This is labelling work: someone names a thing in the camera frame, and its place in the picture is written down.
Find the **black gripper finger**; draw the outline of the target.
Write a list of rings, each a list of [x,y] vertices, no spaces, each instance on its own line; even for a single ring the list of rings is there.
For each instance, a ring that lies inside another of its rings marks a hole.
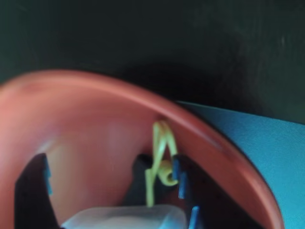
[[[173,157],[173,177],[179,181],[178,198],[184,200],[187,228],[257,228],[257,222],[188,156]]]
[[[58,229],[49,195],[50,167],[45,154],[35,155],[15,183],[14,227],[16,229]]]

